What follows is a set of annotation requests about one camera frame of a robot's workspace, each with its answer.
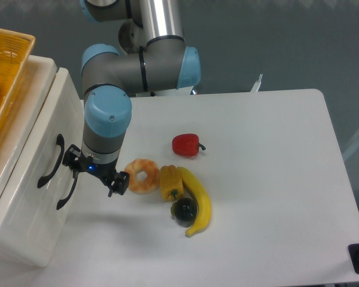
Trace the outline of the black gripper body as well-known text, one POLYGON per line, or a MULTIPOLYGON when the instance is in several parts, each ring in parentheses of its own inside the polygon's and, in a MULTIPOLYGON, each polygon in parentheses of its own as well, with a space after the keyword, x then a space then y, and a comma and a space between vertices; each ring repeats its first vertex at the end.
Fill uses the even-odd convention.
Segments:
POLYGON ((97 163, 94 156, 84 156, 81 150, 72 144, 63 156, 62 164, 69 169, 77 170, 80 173, 88 173, 98 178, 105 186, 109 185, 109 180, 114 172, 117 158, 109 163, 97 163))

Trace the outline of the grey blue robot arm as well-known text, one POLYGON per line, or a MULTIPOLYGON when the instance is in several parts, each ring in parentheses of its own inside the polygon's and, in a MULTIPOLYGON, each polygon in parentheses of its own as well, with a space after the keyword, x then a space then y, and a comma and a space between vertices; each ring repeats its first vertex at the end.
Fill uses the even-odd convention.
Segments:
POLYGON ((84 128, 80 147, 72 146, 63 164, 74 173, 98 178, 110 194, 124 194, 129 176, 115 166, 132 118, 130 97, 140 93, 196 86, 199 54, 185 44, 178 1, 81 1, 97 22, 129 20, 142 30, 133 51, 120 54, 106 44, 85 50, 81 61, 84 128))

